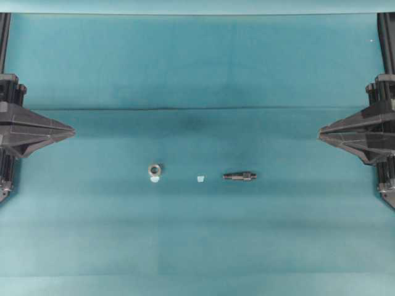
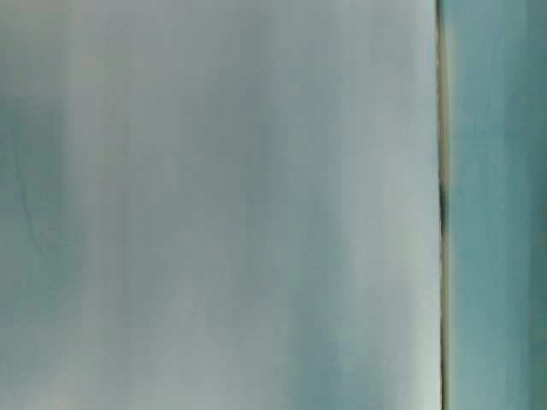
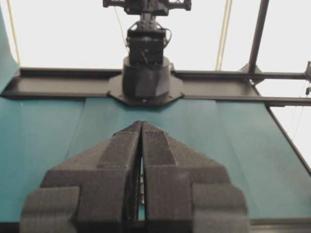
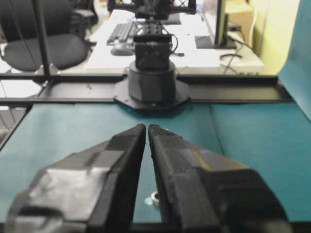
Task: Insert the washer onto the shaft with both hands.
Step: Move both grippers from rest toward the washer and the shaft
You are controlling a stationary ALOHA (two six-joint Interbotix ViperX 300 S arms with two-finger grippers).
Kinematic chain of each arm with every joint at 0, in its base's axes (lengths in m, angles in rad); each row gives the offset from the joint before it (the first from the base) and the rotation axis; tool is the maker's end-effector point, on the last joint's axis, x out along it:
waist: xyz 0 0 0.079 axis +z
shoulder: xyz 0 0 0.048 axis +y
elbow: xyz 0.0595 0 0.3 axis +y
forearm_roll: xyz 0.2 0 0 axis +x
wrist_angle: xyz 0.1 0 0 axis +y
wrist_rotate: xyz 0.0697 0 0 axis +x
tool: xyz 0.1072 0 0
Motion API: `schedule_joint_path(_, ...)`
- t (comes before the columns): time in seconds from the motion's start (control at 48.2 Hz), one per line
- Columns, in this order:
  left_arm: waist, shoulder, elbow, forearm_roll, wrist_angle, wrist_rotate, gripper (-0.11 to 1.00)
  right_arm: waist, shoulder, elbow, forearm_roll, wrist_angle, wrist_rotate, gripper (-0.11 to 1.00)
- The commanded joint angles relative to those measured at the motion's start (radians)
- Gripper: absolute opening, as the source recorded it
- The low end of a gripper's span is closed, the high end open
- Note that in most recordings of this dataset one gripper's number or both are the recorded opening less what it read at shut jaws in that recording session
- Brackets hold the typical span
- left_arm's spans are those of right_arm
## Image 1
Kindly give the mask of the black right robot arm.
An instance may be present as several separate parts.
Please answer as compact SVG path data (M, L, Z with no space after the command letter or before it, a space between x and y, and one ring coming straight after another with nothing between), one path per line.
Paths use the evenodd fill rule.
M385 72L365 88L369 106L324 126L318 138L375 167L377 190L394 207L394 13L379 13L377 26Z

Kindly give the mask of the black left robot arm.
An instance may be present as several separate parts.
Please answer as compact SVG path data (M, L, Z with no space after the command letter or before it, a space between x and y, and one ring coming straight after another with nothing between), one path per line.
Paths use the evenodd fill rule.
M15 163L36 150L75 135L75 130L59 121L23 107L27 88L15 74L4 73L10 13L1 14L1 201L14 188Z

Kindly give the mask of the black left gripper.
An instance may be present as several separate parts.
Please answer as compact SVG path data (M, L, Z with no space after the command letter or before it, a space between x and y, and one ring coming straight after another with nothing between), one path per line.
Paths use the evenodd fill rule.
M64 132L44 135L10 133L1 136L1 202L9 197L14 188L15 157L27 158L38 149L75 135L71 126L21 107L26 93L26 86L19 83L16 75L1 74L1 124Z

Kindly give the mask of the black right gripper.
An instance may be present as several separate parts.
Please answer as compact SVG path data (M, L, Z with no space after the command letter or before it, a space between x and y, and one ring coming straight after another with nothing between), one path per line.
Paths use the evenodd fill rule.
M388 75L377 76L365 90L369 105L394 99L394 81ZM393 119L393 108L371 106L324 126L319 134L319 140L357 156L365 165L375 165L377 190L383 200L394 200L394 122L390 121ZM383 133L340 133L372 125L378 125L372 131Z

